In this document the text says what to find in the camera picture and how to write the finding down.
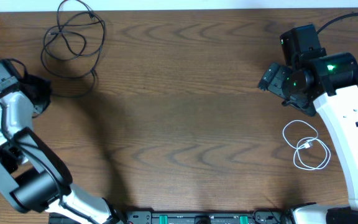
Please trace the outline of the black USB cable blue plug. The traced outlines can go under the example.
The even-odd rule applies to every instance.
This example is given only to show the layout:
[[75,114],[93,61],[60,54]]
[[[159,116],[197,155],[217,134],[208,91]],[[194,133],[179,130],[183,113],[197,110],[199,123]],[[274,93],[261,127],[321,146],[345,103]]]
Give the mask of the black USB cable blue plug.
[[97,86],[98,74],[91,70],[89,74],[76,79],[58,79],[52,87],[52,96],[59,98],[81,98],[89,95]]

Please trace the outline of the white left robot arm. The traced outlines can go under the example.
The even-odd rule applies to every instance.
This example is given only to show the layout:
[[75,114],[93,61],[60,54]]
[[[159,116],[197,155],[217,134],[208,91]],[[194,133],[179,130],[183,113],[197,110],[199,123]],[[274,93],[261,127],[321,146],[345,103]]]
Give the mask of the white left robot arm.
[[105,198],[73,183],[68,167],[34,133],[50,104],[50,81],[0,60],[0,194],[18,212],[47,212],[49,223],[127,223]]

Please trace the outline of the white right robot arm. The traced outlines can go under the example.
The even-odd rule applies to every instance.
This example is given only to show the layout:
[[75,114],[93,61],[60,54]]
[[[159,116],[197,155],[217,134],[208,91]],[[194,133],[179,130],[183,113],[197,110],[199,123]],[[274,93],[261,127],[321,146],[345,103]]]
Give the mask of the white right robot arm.
[[280,36],[285,64],[271,64],[259,88],[304,114],[320,115],[339,158],[347,205],[305,203],[290,208],[283,223],[358,223],[358,64],[348,52],[328,55],[314,25]]

